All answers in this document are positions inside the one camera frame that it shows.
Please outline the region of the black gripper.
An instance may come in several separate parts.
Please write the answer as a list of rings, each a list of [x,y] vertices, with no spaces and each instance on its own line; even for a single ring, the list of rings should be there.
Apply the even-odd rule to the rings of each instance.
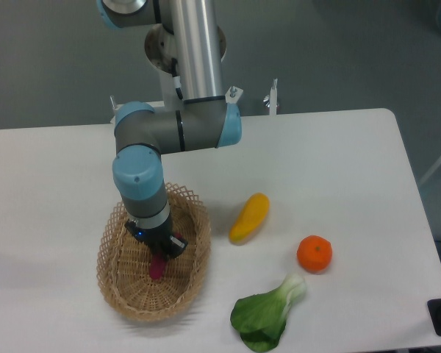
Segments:
[[[187,248],[188,241],[178,232],[173,232],[172,217],[159,226],[143,229],[134,221],[128,220],[124,224],[126,230],[140,243],[144,243],[154,252],[152,257],[152,270],[164,271],[169,259],[180,256]]]

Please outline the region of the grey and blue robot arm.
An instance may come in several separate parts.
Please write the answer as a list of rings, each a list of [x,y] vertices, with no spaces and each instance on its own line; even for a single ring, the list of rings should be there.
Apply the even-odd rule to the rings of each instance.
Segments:
[[[150,24],[146,49],[159,54],[173,80],[164,110],[132,101],[114,107],[116,155],[112,175],[129,233],[151,251],[151,276],[162,276],[187,241],[173,230],[163,154],[220,148],[242,137],[240,111],[223,94],[221,30],[211,1],[98,1],[113,28]]]

